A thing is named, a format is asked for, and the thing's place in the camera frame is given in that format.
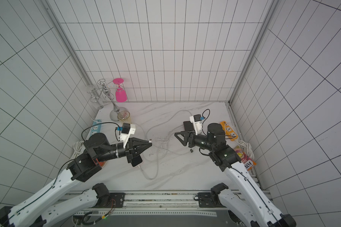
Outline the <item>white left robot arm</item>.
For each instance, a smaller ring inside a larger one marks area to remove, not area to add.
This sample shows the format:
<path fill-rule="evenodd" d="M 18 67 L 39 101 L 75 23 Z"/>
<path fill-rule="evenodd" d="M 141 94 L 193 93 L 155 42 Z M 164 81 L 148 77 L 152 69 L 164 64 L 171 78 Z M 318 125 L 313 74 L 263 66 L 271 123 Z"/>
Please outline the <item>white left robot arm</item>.
<path fill-rule="evenodd" d="M 96 133 L 84 142 L 84 146 L 84 152 L 66 162 L 66 168 L 51 183 L 20 204 L 1 208 L 0 225 L 49 227 L 87 208 L 114 206 L 116 200 L 103 183 L 97 183 L 90 190 L 62 203 L 57 201 L 98 173 L 102 169 L 101 162 L 125 157 L 128 163 L 138 165 L 141 162 L 141 153 L 150 148 L 152 142 L 128 138 L 118 144 L 109 144 L 105 134 Z"/>

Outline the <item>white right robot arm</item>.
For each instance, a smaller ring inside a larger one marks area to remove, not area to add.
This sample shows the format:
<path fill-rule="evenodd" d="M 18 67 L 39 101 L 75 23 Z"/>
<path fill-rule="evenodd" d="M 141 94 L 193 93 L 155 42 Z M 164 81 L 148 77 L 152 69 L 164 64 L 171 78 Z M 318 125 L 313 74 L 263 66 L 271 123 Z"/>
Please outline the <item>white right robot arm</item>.
<path fill-rule="evenodd" d="M 230 210 L 247 227 L 295 227 L 290 214 L 283 214 L 252 179 L 239 155 L 226 143 L 220 124 L 207 127 L 207 135 L 195 131 L 177 132 L 174 136 L 183 146 L 208 150 L 208 156 L 235 183 L 245 200 L 242 201 L 220 183 L 211 189 L 212 200 Z"/>

